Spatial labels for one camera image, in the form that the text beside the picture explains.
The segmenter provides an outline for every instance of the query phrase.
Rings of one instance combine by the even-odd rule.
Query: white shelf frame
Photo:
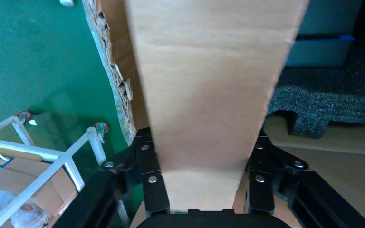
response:
[[[52,162],[52,164],[21,194],[19,194],[3,211],[0,212],[0,227],[62,166],[64,166],[67,170],[76,190],[80,192],[85,183],[80,176],[72,156],[86,142],[89,141],[99,166],[101,166],[101,164],[106,160],[106,155],[104,154],[103,147],[101,146],[101,143],[104,141],[94,127],[89,127],[82,137],[80,137],[69,149],[63,152],[35,146],[26,128],[16,116],[11,116],[0,122],[0,130],[10,124],[14,127],[24,144],[0,140],[0,148],[37,154],[40,155],[44,161]]]

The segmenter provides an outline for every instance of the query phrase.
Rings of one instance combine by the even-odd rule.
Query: metal screw head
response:
[[[149,183],[156,183],[157,181],[157,177],[155,176],[150,176],[149,179],[148,179]]]
[[[302,163],[302,162],[299,162],[299,161],[295,161],[293,164],[294,164],[296,167],[299,167],[299,168],[303,168],[303,167],[304,167],[303,163]]]
[[[259,175],[255,176],[255,180],[257,182],[259,182],[259,183],[264,183],[265,182],[264,177],[263,176],[259,176]]]
[[[262,150],[264,147],[262,145],[255,144],[255,149]]]
[[[149,145],[143,145],[143,146],[141,147],[141,150],[147,150],[147,149],[149,149]]]
[[[106,168],[113,168],[114,167],[114,162],[112,162],[112,161],[105,161],[103,163],[103,166],[106,167]]]

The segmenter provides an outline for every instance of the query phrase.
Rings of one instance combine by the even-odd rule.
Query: gray foam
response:
[[[344,68],[285,68],[268,114],[293,111],[291,135],[320,138],[330,121],[365,124],[365,47],[353,45]]]

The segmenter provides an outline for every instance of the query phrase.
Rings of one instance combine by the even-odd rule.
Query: black metal bracket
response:
[[[305,228],[365,228],[365,218],[307,162],[274,146],[263,130],[248,169],[248,213],[271,214],[276,194]]]
[[[141,183],[148,219],[139,228],[288,228],[287,224],[271,216],[275,209],[274,194],[288,202],[303,227],[365,228],[365,219],[324,179],[315,171],[309,171],[305,161],[275,147],[262,130],[246,170],[249,172],[245,197],[247,214],[234,214],[231,209],[189,209],[187,214],[170,214],[170,202],[150,129],[141,129],[131,146],[98,168],[54,227],[111,227],[109,221],[115,214],[126,226],[128,217],[121,213],[121,199]]]

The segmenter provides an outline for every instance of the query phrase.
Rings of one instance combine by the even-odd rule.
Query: green surface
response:
[[[37,146],[64,150],[97,121],[111,126],[107,157],[127,146],[80,1],[67,8],[58,0],[0,0],[0,121],[28,109],[38,114],[37,127],[26,126]],[[10,129],[0,138],[19,140]],[[89,145],[74,159],[88,179],[96,166]]]

